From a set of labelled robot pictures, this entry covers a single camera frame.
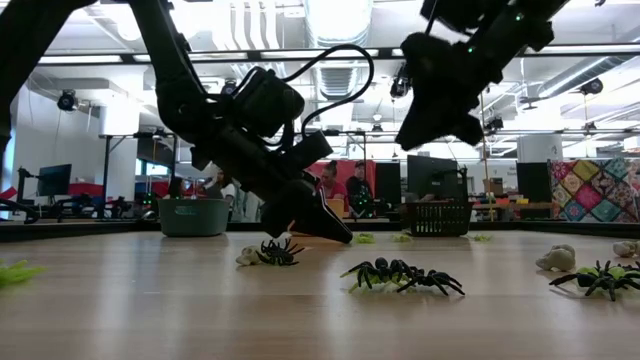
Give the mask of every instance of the plastic toy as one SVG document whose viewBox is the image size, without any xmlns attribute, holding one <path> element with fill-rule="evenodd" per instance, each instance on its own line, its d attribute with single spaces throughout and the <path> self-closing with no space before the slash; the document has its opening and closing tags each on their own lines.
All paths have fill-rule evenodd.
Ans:
<svg viewBox="0 0 640 360">
<path fill-rule="evenodd" d="M 613 252 L 620 257 L 640 255 L 640 242 L 620 241 L 613 243 Z"/>
<path fill-rule="evenodd" d="M 576 251 L 570 245 L 554 245 L 551 247 L 551 251 L 536 260 L 536 265 L 546 271 L 553 268 L 569 271 L 576 266 L 575 254 Z"/>
<path fill-rule="evenodd" d="M 356 235 L 356 243 L 358 244 L 375 244 L 376 239 L 371 233 L 361 233 Z"/>
<path fill-rule="evenodd" d="M 260 261 L 265 264 L 292 266 L 298 263 L 298 261 L 293 261 L 293 256 L 304 250 L 304 248 L 299 248 L 293 251 L 298 244 L 291 247 L 289 247 L 289 245 L 291 245 L 291 238 L 285 239 L 284 248 L 280 247 L 280 245 L 273 241 L 273 239 L 269 240 L 269 244 L 267 246 L 264 245 L 263 241 L 262 244 L 260 244 L 260 251 L 256 252 L 256 255 Z"/>
<path fill-rule="evenodd" d="M 0 260 L 0 288 L 25 282 L 45 269 L 42 267 L 27 267 L 27 260 L 19 261 L 11 266 L 4 266 L 3 260 Z"/>
<path fill-rule="evenodd" d="M 624 268 L 617 266 L 609 268 L 610 264 L 611 261 L 607 261 L 604 269 L 601 269 L 600 262 L 596 261 L 595 267 L 582 267 L 575 274 L 559 277 L 550 282 L 549 285 L 558 286 L 567 281 L 577 279 L 579 287 L 588 288 L 584 294 L 585 296 L 589 296 L 597 288 L 601 288 L 609 291 L 611 301 L 616 301 L 615 290 L 620 288 L 627 289 L 627 285 L 640 290 L 640 284 L 633 281 L 633 279 L 640 279 L 640 273 L 635 271 L 627 272 Z"/>
<path fill-rule="evenodd" d="M 435 285 L 443 294 L 448 296 L 449 294 L 443 287 L 443 285 L 446 285 L 458 293 L 465 295 L 460 289 L 462 285 L 448 274 L 430 270 L 425 275 L 424 269 L 409 266 L 402 260 L 391 260 L 389 263 L 384 258 L 378 258 L 375 261 L 375 265 L 371 264 L 369 261 L 364 261 L 357 266 L 354 266 L 340 277 L 356 273 L 358 276 L 358 282 L 349 289 L 349 293 L 353 292 L 356 288 L 362 287 L 362 280 L 364 279 L 369 289 L 373 289 L 373 285 L 375 284 L 387 284 L 389 282 L 399 286 L 396 290 L 397 292 L 405 291 L 411 287 L 415 287 L 416 285 Z"/>
<path fill-rule="evenodd" d="M 447 285 L 448 287 L 460 293 L 460 295 L 465 295 L 462 289 L 460 289 L 462 287 L 462 284 L 460 284 L 458 280 L 449 276 L 447 273 L 438 272 L 435 270 L 429 270 L 427 275 L 425 275 L 424 269 L 415 269 L 413 279 L 411 279 L 404 286 L 400 287 L 397 291 L 402 292 L 415 285 L 423 285 L 423 286 L 435 285 L 438 287 L 438 289 L 440 289 L 440 291 L 442 291 L 442 293 L 445 296 L 449 296 L 449 293 L 447 293 L 447 291 L 442 286 L 442 285 Z"/>
<path fill-rule="evenodd" d="M 395 234 L 391 237 L 393 242 L 410 242 L 411 240 L 413 239 L 407 234 Z"/>
<path fill-rule="evenodd" d="M 246 248 L 242 249 L 240 256 L 236 258 L 236 262 L 242 266 L 258 265 L 260 264 L 260 258 L 258 257 L 259 252 L 259 246 L 247 246 Z"/>
<path fill-rule="evenodd" d="M 477 242 L 489 242 L 491 241 L 491 239 L 493 239 L 493 236 L 478 234 L 478 235 L 470 236 L 470 238 Z"/>
</svg>

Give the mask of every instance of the ceiling light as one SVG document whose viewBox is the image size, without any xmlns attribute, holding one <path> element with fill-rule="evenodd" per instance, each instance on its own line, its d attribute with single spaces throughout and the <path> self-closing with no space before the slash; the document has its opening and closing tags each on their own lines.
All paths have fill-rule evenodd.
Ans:
<svg viewBox="0 0 640 360">
<path fill-rule="evenodd" d="M 118 55 L 90 55 L 90 56 L 43 56 L 38 64 L 101 64 L 120 63 L 122 58 Z"/>
<path fill-rule="evenodd" d="M 219 52 L 206 54 L 189 54 L 189 59 L 193 62 L 212 60 L 246 60 L 247 53 L 244 52 Z"/>
<path fill-rule="evenodd" d="M 370 49 L 370 50 L 365 50 L 366 52 L 369 53 L 369 55 L 371 55 L 372 57 L 376 57 L 378 56 L 379 51 L 376 49 Z M 279 58 L 285 58 L 285 59 L 290 59 L 290 58 L 296 58 L 296 59 L 313 59 L 315 57 L 317 57 L 318 55 L 322 54 L 324 52 L 324 50 L 315 50 L 315 49 L 309 49 L 309 50 L 293 50 L 293 51 L 262 51 L 261 55 L 262 58 L 264 59 L 279 59 Z M 329 59 L 340 59 L 340 58 L 362 58 L 362 54 L 360 54 L 359 52 L 355 51 L 355 50 L 342 50 L 342 51 L 337 51 L 329 56 L 327 56 L 327 58 Z"/>
<path fill-rule="evenodd" d="M 588 53 L 593 55 L 608 53 L 636 53 L 640 52 L 640 44 L 602 44 L 602 45 L 548 45 L 536 52 L 527 48 L 527 55 L 571 55 Z"/>
</svg>

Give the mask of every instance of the colorful quilt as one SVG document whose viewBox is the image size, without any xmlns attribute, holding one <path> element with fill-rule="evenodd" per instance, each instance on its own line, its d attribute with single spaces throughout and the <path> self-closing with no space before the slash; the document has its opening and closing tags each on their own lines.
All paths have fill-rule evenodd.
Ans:
<svg viewBox="0 0 640 360">
<path fill-rule="evenodd" d="M 638 209 L 624 159 L 550 161 L 556 217 L 578 222 L 637 223 Z"/>
</svg>

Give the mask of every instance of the white wall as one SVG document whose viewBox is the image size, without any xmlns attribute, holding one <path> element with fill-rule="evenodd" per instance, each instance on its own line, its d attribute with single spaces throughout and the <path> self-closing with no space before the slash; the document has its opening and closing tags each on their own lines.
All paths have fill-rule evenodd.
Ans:
<svg viewBox="0 0 640 360">
<path fill-rule="evenodd" d="M 467 167 L 467 177 L 473 177 L 473 187 L 475 193 L 484 192 L 485 179 L 484 163 L 464 164 Z M 516 161 L 489 161 L 489 178 L 502 178 L 503 187 L 518 187 L 518 174 L 516 172 Z"/>
<path fill-rule="evenodd" d="M 71 182 L 82 178 L 102 183 L 104 140 L 98 138 L 100 121 L 86 113 L 61 112 L 56 103 L 26 87 L 18 95 L 15 127 L 15 155 L 12 185 L 18 187 L 18 173 L 24 167 L 37 174 L 44 166 L 71 164 Z M 38 181 L 25 181 L 25 198 L 34 197 Z M 46 198 L 37 198 L 44 203 Z"/>
</svg>

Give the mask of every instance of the table surface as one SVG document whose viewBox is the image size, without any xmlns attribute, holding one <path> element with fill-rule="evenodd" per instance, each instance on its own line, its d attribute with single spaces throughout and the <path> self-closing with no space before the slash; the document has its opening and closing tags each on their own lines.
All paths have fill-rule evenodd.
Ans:
<svg viewBox="0 0 640 360">
<path fill-rule="evenodd" d="M 341 245 L 295 239 L 294 267 L 238 267 L 265 235 L 169 239 L 124 233 L 0 244 L 7 262 L 48 271 L 0 290 L 0 359 L 638 359 L 640 293 L 589 298 L 534 260 L 571 244 L 580 265 L 614 240 L 527 232 Z M 446 271 L 465 297 L 430 289 L 347 290 L 379 256 Z"/>
</svg>

